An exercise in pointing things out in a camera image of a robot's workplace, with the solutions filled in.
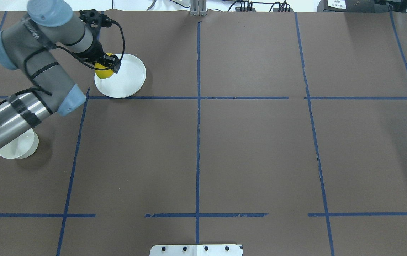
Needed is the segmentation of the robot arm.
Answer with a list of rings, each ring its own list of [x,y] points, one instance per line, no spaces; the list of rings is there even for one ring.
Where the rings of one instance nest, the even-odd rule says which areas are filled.
[[[102,27],[121,25],[95,9],[74,13],[63,0],[30,0],[27,13],[0,32],[0,64],[20,70],[32,86],[0,102],[0,149],[46,118],[68,115],[87,96],[51,54],[62,49],[94,71],[118,73],[122,57],[103,50]]]

